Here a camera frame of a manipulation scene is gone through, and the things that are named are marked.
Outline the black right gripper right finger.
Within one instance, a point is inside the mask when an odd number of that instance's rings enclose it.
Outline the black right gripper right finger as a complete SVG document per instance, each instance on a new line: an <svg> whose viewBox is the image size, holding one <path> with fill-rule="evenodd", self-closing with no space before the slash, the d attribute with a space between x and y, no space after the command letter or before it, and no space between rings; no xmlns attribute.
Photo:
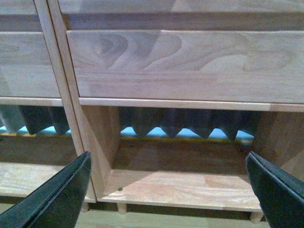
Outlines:
<svg viewBox="0 0 304 228"><path fill-rule="evenodd" d="M246 157L254 194L272 228L304 226L304 183L255 152Z"/></svg>

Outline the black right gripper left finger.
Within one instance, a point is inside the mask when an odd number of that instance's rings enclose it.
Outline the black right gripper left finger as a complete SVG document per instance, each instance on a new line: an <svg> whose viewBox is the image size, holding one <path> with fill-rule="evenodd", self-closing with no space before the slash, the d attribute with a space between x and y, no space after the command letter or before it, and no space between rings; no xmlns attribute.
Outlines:
<svg viewBox="0 0 304 228"><path fill-rule="evenodd" d="M21 202L0 215L2 228L73 228L91 175L92 158L85 152Z"/></svg>

